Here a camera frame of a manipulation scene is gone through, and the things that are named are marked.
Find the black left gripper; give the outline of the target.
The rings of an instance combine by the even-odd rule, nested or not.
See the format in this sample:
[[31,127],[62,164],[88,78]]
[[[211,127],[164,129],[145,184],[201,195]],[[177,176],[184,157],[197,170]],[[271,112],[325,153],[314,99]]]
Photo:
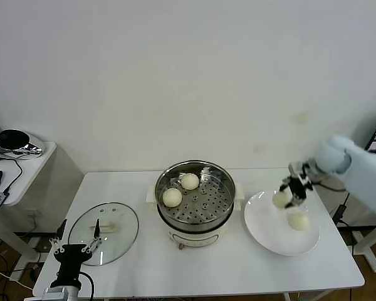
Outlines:
[[50,238],[51,248],[54,249],[54,257],[60,263],[57,278],[50,287],[71,286],[81,287],[79,272],[81,265],[92,257],[92,253],[102,243],[100,237],[100,220],[97,219],[92,240],[86,244],[61,244],[67,219],[64,219],[56,230],[55,236]]

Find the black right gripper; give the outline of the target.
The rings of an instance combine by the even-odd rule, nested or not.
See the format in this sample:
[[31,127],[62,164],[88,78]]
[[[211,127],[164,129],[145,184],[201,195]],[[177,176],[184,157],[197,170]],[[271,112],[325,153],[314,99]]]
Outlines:
[[306,199],[306,191],[313,190],[314,172],[309,162],[298,161],[296,163],[296,175],[299,184],[291,183],[291,176],[288,176],[283,179],[279,187],[280,192],[283,192],[288,187],[291,190],[292,198],[285,206],[285,209],[300,206]]

